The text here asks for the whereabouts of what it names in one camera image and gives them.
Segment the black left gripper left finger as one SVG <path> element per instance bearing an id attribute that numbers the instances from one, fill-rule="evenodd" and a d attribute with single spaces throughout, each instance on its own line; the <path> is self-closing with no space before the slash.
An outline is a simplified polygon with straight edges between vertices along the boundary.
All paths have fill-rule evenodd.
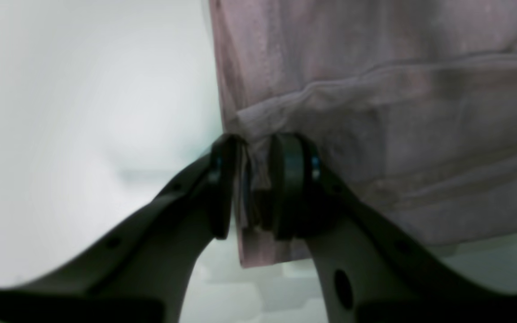
<path id="1" fill-rule="evenodd" d="M 243 141 L 220 136 L 74 259 L 0 288 L 0 323 L 176 323 L 195 263 L 228 236 Z"/>

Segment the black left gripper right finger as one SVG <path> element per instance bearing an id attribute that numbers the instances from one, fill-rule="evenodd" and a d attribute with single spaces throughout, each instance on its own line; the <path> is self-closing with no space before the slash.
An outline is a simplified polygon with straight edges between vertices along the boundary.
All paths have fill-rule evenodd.
<path id="1" fill-rule="evenodd" d="M 363 204 L 306 137 L 271 137 L 272 233 L 308 246 L 331 323 L 517 323 L 517 296 L 483 288 Z"/>

